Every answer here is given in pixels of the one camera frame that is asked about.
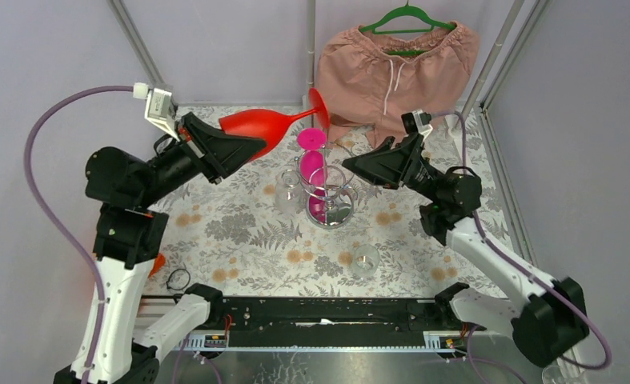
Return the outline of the red plastic wine glass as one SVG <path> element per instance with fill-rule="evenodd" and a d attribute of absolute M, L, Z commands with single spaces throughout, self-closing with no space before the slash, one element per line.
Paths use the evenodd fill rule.
<path fill-rule="evenodd" d="M 229 135 L 262 139 L 267 145 L 251 160 L 271 152 L 283 139 L 289 127 L 307 116 L 315 115 L 321 128 L 327 130 L 331 119 L 322 95 L 316 88 L 308 91 L 309 110 L 286 115 L 268 109 L 250 109 L 230 114 L 219 119 L 221 130 Z"/>

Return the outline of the clear ribbed wine glass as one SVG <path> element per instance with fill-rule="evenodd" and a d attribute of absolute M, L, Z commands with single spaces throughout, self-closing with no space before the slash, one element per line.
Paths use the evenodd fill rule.
<path fill-rule="evenodd" d="M 353 253 L 351 272 L 359 278 L 371 278 L 380 264 L 379 251 L 371 245 L 357 247 Z"/>

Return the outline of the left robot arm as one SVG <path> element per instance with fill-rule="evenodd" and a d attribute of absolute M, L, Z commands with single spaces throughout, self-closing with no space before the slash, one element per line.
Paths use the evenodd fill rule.
<path fill-rule="evenodd" d="M 261 138 L 225 133 L 185 114 L 175 137 L 160 138 L 144 161 L 104 147 L 86 164 L 86 195 L 101 203 L 90 262 L 100 279 L 76 359 L 57 383 L 152 383 L 163 359 L 192 330 L 225 321 L 223 294 L 190 285 L 140 337 L 134 336 L 143 288 L 159 256 L 169 217 L 152 206 L 198 175 L 217 184 L 265 149 Z"/>

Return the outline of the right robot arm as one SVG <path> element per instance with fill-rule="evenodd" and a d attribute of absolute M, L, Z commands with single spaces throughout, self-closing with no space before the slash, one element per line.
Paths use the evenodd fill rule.
<path fill-rule="evenodd" d="M 532 364 L 545 367 L 589 334 L 582 287 L 558 280 L 489 238 L 476 217 L 482 183 L 466 166 L 440 171 L 422 155 L 419 134 L 343 160 L 345 169 L 374 186 L 404 186 L 429 200 L 419 208 L 424 232 L 465 257 L 505 294 L 496 298 L 466 286 L 450 288 L 435 306 L 435 321 L 447 330 L 462 322 L 510 338 Z"/>

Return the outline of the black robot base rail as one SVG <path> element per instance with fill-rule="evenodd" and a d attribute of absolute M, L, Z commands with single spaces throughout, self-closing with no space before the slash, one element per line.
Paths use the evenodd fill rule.
<path fill-rule="evenodd" d="M 226 296 L 194 331 L 202 350 L 459 352 L 471 324 L 433 299 Z"/>

